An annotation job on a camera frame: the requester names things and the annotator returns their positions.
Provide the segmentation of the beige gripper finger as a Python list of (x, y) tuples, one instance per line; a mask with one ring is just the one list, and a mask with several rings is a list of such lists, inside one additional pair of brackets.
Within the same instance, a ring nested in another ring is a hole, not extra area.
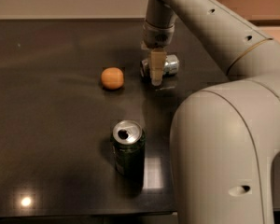
[(148, 67), (153, 86), (160, 86), (162, 83), (166, 55), (167, 53), (163, 48), (152, 49), (148, 55)]

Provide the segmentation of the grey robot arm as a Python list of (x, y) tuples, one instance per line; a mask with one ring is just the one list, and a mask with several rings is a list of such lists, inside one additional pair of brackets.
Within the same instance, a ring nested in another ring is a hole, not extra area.
[(280, 43), (216, 0), (149, 0), (145, 43), (176, 19), (229, 82), (197, 91), (173, 117), (170, 153), (179, 224), (274, 224), (280, 151)]

